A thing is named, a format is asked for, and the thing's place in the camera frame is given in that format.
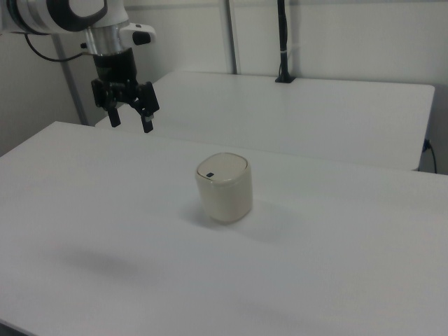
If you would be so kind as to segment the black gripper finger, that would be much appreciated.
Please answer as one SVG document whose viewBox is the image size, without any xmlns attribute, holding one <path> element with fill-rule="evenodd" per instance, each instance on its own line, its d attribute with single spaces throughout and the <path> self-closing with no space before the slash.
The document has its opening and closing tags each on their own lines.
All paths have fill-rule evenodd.
<svg viewBox="0 0 448 336">
<path fill-rule="evenodd" d="M 119 126 L 121 121 L 116 108 L 117 101 L 111 84 L 100 79 L 95 79 L 91 82 L 91 86 L 95 105 L 107 112 L 112 127 Z"/>
<path fill-rule="evenodd" d="M 136 110 L 141 116 L 144 132 L 153 131 L 154 113 L 160 110 L 160 106 L 151 82 L 137 85 L 135 104 Z"/>
</svg>

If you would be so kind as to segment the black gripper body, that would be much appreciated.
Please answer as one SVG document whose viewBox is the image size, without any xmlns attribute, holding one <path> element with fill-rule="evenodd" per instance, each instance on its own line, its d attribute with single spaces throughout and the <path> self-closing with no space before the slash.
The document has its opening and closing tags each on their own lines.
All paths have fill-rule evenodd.
<svg viewBox="0 0 448 336">
<path fill-rule="evenodd" d="M 117 102 L 146 107 L 144 86 L 137 81 L 132 49 L 114 55 L 94 55 L 97 78 L 92 81 L 97 107 L 113 107 Z"/>
</svg>

